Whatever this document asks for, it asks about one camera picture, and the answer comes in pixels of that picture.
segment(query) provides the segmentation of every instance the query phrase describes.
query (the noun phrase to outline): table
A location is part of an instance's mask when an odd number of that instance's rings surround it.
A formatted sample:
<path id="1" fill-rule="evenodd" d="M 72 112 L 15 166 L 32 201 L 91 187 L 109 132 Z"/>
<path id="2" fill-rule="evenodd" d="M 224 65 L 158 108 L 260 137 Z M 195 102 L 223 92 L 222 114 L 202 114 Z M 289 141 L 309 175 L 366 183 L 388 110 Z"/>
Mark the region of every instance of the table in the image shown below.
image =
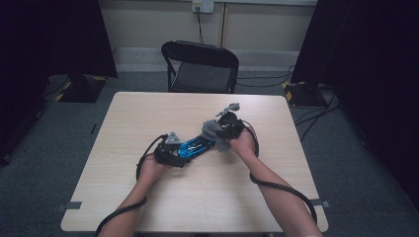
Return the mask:
<path id="1" fill-rule="evenodd" d="M 319 198 L 285 98 L 280 96 L 182 93 L 116 93 L 72 202 L 64 231 L 95 231 L 135 184 L 136 164 L 159 135 L 175 131 L 183 140 L 201 133 L 203 122 L 238 102 L 239 119 L 255 128 L 260 159 L 310 199 Z M 282 231 L 249 171 L 231 151 L 215 148 L 183 169 L 173 168 L 155 184 L 142 208 L 141 232 L 251 233 Z M 321 205 L 318 225 L 328 223 Z"/>

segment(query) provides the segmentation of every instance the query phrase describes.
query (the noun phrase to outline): white wall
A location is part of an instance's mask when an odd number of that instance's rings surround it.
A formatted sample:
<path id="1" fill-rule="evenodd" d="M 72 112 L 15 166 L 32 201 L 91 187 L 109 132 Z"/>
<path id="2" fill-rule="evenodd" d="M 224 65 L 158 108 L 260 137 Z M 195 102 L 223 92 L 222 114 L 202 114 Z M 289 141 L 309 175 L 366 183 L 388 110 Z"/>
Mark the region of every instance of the white wall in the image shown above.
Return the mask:
<path id="1" fill-rule="evenodd" d="M 222 36 L 222 45 L 229 49 L 300 50 L 313 0 L 235 2 L 215 2 L 213 14 L 201 14 L 205 43 L 221 45 Z M 191 1 L 101 0 L 100 4 L 113 47 L 159 48 L 168 40 L 199 41 Z"/>

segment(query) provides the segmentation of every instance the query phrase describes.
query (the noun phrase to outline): baseboard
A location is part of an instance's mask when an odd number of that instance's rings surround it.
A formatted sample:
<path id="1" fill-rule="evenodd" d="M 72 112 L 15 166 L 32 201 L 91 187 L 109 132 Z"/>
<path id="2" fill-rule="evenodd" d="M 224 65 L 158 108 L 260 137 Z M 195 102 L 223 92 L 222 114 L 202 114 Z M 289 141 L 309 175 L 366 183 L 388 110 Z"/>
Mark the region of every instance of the baseboard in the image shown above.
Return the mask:
<path id="1" fill-rule="evenodd" d="M 231 50 L 240 61 L 240 71 L 288 71 L 295 65 L 298 51 Z M 166 71 L 160 48 L 116 47 L 117 71 Z"/>

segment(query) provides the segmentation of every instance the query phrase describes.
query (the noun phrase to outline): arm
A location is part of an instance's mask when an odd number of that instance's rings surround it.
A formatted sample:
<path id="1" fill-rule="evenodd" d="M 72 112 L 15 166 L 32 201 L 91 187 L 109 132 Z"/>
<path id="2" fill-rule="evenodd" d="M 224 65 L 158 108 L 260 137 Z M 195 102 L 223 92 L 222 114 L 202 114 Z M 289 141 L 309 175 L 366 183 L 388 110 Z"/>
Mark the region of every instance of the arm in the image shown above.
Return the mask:
<path id="1" fill-rule="evenodd" d="M 167 169 L 166 166 L 157 163 L 153 155 L 148 155 L 142 164 L 138 181 L 118 209 L 141 202 L 165 169 Z M 130 210 L 111 219 L 103 227 L 99 236 L 131 237 L 135 231 L 140 209 L 141 207 Z"/>
<path id="2" fill-rule="evenodd" d="M 230 140 L 230 145 L 256 179 L 290 187 L 290 184 L 256 157 L 254 141 L 249 131 L 244 129 L 237 139 Z M 258 187 L 287 236 L 323 236 L 299 197 L 274 188 Z"/>

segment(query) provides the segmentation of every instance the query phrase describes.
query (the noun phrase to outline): folding chair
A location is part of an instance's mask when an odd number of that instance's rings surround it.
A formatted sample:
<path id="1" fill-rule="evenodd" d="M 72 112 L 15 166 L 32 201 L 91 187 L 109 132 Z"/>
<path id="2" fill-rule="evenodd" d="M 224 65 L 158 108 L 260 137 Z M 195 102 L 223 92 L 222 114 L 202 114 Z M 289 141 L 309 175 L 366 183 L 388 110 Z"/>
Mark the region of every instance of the folding chair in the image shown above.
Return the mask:
<path id="1" fill-rule="evenodd" d="M 169 92 L 234 93 L 239 61 L 231 51 L 214 45 L 173 40 L 164 43 L 161 52 L 167 62 Z M 178 70 L 173 66 L 175 61 L 180 62 Z"/>

